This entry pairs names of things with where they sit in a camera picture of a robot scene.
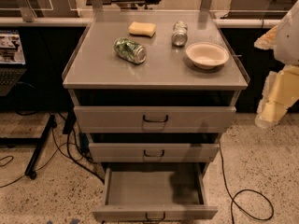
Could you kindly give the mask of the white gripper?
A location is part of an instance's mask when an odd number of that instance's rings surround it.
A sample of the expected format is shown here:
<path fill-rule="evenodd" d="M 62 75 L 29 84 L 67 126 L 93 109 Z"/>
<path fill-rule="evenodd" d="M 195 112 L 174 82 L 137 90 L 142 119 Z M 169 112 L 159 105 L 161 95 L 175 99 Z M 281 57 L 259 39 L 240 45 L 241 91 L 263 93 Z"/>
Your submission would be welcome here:
<path fill-rule="evenodd" d="M 287 65 L 270 72 L 263 86 L 255 124 L 260 128 L 277 125 L 299 100 L 299 1 L 280 21 L 255 42 L 257 49 L 274 49 L 275 58 Z"/>

